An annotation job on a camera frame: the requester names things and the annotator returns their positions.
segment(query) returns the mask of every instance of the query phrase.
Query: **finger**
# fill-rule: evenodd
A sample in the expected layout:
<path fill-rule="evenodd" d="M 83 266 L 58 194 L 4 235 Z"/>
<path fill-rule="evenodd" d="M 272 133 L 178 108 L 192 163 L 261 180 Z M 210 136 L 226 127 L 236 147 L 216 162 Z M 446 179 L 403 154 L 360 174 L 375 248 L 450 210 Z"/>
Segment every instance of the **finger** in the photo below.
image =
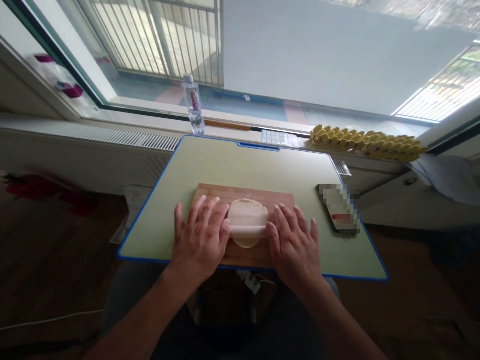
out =
<path fill-rule="evenodd" d="M 184 216 L 182 214 L 182 204 L 178 203 L 175 208 L 175 240 L 178 240 L 182 234 L 182 230 L 184 229 L 185 222 Z"/>
<path fill-rule="evenodd" d="M 222 223 L 225 219 L 225 215 L 230 209 L 229 204 L 223 204 L 219 209 L 215 210 L 213 215 L 210 217 L 210 226 L 214 228 L 217 232 L 219 231 Z"/>
<path fill-rule="evenodd" d="M 278 226 L 278 229 L 277 229 L 278 233 L 281 234 L 283 232 L 290 231 L 289 222 L 285 218 L 285 215 L 282 212 L 282 210 L 280 210 L 280 208 L 277 205 L 274 206 L 274 209 L 275 209 L 276 225 Z"/>
<path fill-rule="evenodd" d="M 282 256 L 282 247 L 280 246 L 280 235 L 277 227 L 271 222 L 267 222 L 266 234 L 270 241 L 270 255 L 272 259 L 280 258 Z"/>
<path fill-rule="evenodd" d="M 229 238 L 230 238 L 230 220 L 225 219 L 223 220 L 220 226 L 220 249 L 223 249 L 224 251 L 223 253 L 225 253 L 225 249 L 227 248 Z"/>
<path fill-rule="evenodd" d="M 305 234 L 309 233 L 309 223 L 307 221 L 307 218 L 305 217 L 304 213 L 298 206 L 293 207 L 293 211 L 295 211 L 296 218 L 298 220 L 298 226 L 300 227 L 300 230 L 302 230 Z"/>
<path fill-rule="evenodd" d="M 217 204 L 219 203 L 220 198 L 216 197 L 213 200 L 210 200 L 203 206 L 203 209 L 200 211 L 200 215 L 198 216 L 198 222 L 200 224 L 208 225 L 210 216 L 212 215 L 212 211 L 215 209 Z"/>
<path fill-rule="evenodd" d="M 317 220 L 315 219 L 311 220 L 310 236 L 317 243 L 319 242 L 319 225 L 317 224 Z"/>
<path fill-rule="evenodd" d="M 288 221 L 288 225 L 292 231 L 299 231 L 299 221 L 293 212 L 290 211 L 288 207 L 283 204 L 280 204 L 280 210 L 285 215 L 286 220 Z"/>
<path fill-rule="evenodd" d="M 193 225 L 197 222 L 197 219 L 199 218 L 200 209 L 202 208 L 206 199 L 207 197 L 205 195 L 200 196 L 200 198 L 196 201 L 196 203 L 194 203 L 193 206 L 191 207 L 190 215 L 188 216 L 189 225 Z"/>

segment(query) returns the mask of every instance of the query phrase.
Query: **bottle cap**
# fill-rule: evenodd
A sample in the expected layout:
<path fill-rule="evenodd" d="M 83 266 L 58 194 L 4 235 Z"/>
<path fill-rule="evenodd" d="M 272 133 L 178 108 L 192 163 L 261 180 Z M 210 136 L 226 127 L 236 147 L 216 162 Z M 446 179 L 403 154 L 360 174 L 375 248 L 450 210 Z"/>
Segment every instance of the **bottle cap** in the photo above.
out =
<path fill-rule="evenodd" d="M 48 54 L 34 54 L 35 59 L 38 60 L 39 63 L 54 63 L 55 60 Z"/>
<path fill-rule="evenodd" d="M 185 81 L 187 84 L 193 84 L 194 76 L 192 74 L 185 74 L 183 75 L 183 81 Z"/>
<path fill-rule="evenodd" d="M 74 87 L 62 90 L 62 93 L 67 95 L 70 99 L 76 99 L 81 97 L 84 94 L 84 91 L 80 85 L 76 84 Z"/>

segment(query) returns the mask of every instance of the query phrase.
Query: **wooden floor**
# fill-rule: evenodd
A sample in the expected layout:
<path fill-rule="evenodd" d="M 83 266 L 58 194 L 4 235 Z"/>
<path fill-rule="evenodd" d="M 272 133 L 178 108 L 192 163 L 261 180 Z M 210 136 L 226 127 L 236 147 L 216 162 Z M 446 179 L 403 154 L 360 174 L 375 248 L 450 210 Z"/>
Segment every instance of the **wooden floor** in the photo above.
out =
<path fill-rule="evenodd" d="M 79 217 L 0 191 L 0 327 L 101 310 L 120 264 L 109 241 L 127 214 L 119 196 L 101 196 L 94 213 Z M 86 339 L 98 331 L 101 316 L 5 330 L 0 349 Z M 42 359 L 79 359 L 82 351 L 75 347 Z"/>
<path fill-rule="evenodd" d="M 102 309 L 119 266 L 117 245 L 109 240 L 127 212 L 122 197 L 101 196 L 95 212 L 82 218 L 0 191 L 0 327 Z M 449 284 L 465 283 L 465 273 L 440 271 L 426 245 L 386 237 L 374 229 L 371 235 L 391 281 L 337 283 L 346 308 L 387 356 L 480 358 L 479 329 L 465 308 L 478 306 L 479 294 L 458 285 L 455 292 Z M 470 276 L 466 281 L 474 280 Z M 83 315 L 1 331 L 0 349 L 87 339 L 98 332 L 100 319 L 101 314 Z M 80 359 L 88 347 L 33 359 Z"/>

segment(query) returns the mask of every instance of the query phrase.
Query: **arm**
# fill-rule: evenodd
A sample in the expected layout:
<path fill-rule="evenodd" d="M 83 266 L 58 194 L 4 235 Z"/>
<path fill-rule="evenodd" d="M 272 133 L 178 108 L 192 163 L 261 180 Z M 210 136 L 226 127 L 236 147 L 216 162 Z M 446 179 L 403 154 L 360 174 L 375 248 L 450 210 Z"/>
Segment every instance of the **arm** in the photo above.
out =
<path fill-rule="evenodd" d="M 270 253 L 280 279 L 311 314 L 330 354 L 338 359 L 382 359 L 385 355 L 362 330 L 320 272 L 317 222 L 311 230 L 303 212 L 275 206 L 277 227 L 267 223 Z"/>
<path fill-rule="evenodd" d="M 188 221 L 175 208 L 175 243 L 171 262 L 137 305 L 87 354 L 86 359 L 148 359 L 165 329 L 197 288 L 217 269 L 230 237 L 225 204 L 202 196 Z"/>

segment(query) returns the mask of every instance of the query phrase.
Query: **wooden cutting board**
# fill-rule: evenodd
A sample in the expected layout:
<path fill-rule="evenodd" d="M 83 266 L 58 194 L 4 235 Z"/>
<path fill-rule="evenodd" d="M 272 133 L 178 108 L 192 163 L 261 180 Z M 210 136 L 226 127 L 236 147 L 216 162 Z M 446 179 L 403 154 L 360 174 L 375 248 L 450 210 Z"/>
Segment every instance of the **wooden cutting board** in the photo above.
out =
<path fill-rule="evenodd" d="M 217 207 L 220 207 L 223 204 L 231 204 L 233 201 L 240 199 L 249 199 L 259 202 L 268 210 L 268 221 L 274 224 L 276 223 L 274 213 L 275 204 L 278 205 L 283 203 L 292 211 L 295 205 L 295 198 L 291 193 L 253 190 L 203 183 L 198 184 L 192 204 L 194 204 L 202 195 L 206 196 L 207 201 L 219 197 L 220 202 L 217 204 Z M 270 258 L 269 241 L 268 239 L 262 239 L 256 246 L 245 249 L 238 246 L 235 241 L 230 239 L 226 246 L 225 256 L 220 264 L 226 266 L 273 269 L 272 259 Z"/>

